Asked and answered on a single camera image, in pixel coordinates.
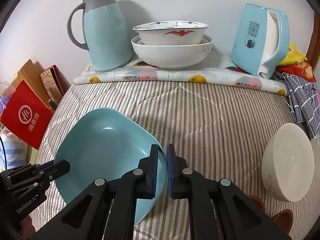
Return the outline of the blue square plate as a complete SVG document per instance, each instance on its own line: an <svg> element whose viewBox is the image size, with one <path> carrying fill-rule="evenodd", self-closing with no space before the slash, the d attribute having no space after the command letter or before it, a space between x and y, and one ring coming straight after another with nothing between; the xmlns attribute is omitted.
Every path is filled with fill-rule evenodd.
<svg viewBox="0 0 320 240"><path fill-rule="evenodd" d="M71 169L55 183L66 203L97 178L120 178L148 157L156 138L111 108L85 114L70 130L57 150L55 162L66 160Z"/></svg>

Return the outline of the brown clay bowl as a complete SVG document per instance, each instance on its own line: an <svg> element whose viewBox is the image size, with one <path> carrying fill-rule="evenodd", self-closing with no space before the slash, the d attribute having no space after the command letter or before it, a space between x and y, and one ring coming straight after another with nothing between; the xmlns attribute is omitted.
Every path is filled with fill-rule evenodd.
<svg viewBox="0 0 320 240"><path fill-rule="evenodd" d="M259 207L263 212L265 212L265 204L263 200L255 195L247 195L247 197L257 206Z"/></svg>
<svg viewBox="0 0 320 240"><path fill-rule="evenodd" d="M277 224L285 233L289 234L293 226L293 212L290 209L285 209L272 218L273 222Z"/></svg>

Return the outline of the white ceramic bowl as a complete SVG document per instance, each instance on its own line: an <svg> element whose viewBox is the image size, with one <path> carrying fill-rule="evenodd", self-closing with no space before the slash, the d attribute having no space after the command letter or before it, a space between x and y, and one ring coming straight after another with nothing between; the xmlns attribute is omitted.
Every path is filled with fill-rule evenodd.
<svg viewBox="0 0 320 240"><path fill-rule="evenodd" d="M315 161L305 132L287 123L268 142L261 161L266 192L281 202L297 202L309 191Z"/></svg>

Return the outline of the blue striped bag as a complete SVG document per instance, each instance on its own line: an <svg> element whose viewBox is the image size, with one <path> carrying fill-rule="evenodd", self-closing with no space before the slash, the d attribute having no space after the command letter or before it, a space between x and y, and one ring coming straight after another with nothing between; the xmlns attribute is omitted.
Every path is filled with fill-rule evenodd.
<svg viewBox="0 0 320 240"><path fill-rule="evenodd" d="M27 164L26 143L7 128L1 130L1 170Z"/></svg>

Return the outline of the red paper bag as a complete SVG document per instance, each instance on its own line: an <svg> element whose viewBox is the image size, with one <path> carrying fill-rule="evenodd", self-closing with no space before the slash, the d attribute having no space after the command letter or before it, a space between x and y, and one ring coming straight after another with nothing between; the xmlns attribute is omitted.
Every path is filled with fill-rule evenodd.
<svg viewBox="0 0 320 240"><path fill-rule="evenodd" d="M21 81L1 114L1 123L38 150L52 116L52 111Z"/></svg>

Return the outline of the striped quilted table cover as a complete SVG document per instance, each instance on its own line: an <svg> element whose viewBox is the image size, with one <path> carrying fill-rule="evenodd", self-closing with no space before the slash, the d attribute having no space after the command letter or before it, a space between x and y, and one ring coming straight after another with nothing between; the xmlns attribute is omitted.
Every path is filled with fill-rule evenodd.
<svg viewBox="0 0 320 240"><path fill-rule="evenodd" d="M228 178L244 193L260 197L273 216L290 209L290 235L304 239L319 218L319 140L313 182L298 202L269 196L261 179L263 151L272 135L294 121L285 96L262 90L170 81L71 85L47 128L37 156L52 160L63 139L87 112L110 107L151 133L162 146L173 143L189 166L209 179Z"/></svg>

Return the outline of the cardboard box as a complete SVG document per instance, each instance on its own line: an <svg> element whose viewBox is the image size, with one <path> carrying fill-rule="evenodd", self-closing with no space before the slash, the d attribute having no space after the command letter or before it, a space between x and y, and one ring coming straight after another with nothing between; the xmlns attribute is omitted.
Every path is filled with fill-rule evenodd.
<svg viewBox="0 0 320 240"><path fill-rule="evenodd" d="M48 104L49 95L41 81L40 74L43 71L42 66L36 62L33 63L29 59L17 72L15 79L10 85L15 89L21 81L25 81L31 90L42 100L42 102L50 108Z"/></svg>

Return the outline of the fruit pattern rolled mat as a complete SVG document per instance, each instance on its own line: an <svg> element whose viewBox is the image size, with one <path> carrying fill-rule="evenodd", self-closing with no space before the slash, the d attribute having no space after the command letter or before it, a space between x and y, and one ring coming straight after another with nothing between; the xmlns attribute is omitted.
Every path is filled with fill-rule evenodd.
<svg viewBox="0 0 320 240"><path fill-rule="evenodd" d="M172 81L207 83L270 92L287 96L286 85L280 81L263 79L224 68L189 67L181 70L164 70L152 66L127 66L109 72L85 71L74 79L74 84L103 82Z"/></svg>

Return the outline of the grey checked cloth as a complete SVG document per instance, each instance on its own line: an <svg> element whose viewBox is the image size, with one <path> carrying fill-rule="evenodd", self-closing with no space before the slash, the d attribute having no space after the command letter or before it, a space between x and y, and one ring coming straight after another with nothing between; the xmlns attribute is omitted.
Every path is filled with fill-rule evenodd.
<svg viewBox="0 0 320 240"><path fill-rule="evenodd" d="M283 73L283 77L294 121L307 127L310 140L319 138L319 90L302 77L287 73Z"/></svg>

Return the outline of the large white porcelain bowl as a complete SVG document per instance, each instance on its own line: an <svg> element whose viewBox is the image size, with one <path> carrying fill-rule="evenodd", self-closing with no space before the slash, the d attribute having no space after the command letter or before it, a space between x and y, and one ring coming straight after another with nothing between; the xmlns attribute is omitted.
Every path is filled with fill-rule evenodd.
<svg viewBox="0 0 320 240"><path fill-rule="evenodd" d="M212 49L212 38L204 38L196 45L151 46L142 44L138 36L131 40L135 54L145 63L161 69L183 69L202 62Z"/></svg>

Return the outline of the red snack bag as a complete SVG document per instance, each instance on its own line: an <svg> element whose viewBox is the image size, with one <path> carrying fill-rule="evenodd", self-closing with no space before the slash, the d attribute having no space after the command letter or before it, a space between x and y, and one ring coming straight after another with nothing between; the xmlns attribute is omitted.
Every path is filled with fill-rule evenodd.
<svg viewBox="0 0 320 240"><path fill-rule="evenodd" d="M300 62L300 63L291 64L287 66L278 66L277 70L279 72L285 72L287 74L292 74L292 75L301 77L313 83L317 82L313 74L312 66L306 62Z"/></svg>

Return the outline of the yellow snack bag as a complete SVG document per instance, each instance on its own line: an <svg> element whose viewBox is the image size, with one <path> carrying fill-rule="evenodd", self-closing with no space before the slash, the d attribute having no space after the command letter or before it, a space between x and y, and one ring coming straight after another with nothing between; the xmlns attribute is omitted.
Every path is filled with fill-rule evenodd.
<svg viewBox="0 0 320 240"><path fill-rule="evenodd" d="M280 63L278 63L278 65L279 66L287 66L287 65L292 65L292 64L298 64L298 63L301 63L306 60L307 60L307 58L302 53L302 51L296 45L289 43L287 55Z"/></svg>

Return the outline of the painted porcelain bowl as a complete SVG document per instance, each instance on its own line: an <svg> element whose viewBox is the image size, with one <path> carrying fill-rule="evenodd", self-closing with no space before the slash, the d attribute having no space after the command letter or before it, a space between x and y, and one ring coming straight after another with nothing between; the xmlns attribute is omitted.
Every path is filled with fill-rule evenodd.
<svg viewBox="0 0 320 240"><path fill-rule="evenodd" d="M194 21L157 21L132 28L145 45L179 46L199 44L209 25Z"/></svg>

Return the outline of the light blue electric kettle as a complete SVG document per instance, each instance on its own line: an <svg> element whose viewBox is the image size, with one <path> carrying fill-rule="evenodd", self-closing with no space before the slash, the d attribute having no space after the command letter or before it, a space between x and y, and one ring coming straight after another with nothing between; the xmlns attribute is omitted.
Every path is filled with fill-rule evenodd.
<svg viewBox="0 0 320 240"><path fill-rule="evenodd" d="M287 14L280 9L245 5L231 58L243 71L269 79L287 55L290 29Z"/></svg>

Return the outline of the brown wooden door frame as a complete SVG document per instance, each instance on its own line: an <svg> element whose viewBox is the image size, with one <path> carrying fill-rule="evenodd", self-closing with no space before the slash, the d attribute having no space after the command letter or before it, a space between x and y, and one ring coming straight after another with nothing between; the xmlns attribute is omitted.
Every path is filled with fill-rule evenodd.
<svg viewBox="0 0 320 240"><path fill-rule="evenodd" d="M319 39L320 39L320 22L319 17L314 13L314 23L313 23L313 32L310 39L310 44L306 54L307 62L313 68L316 67L316 64L319 59Z"/></svg>

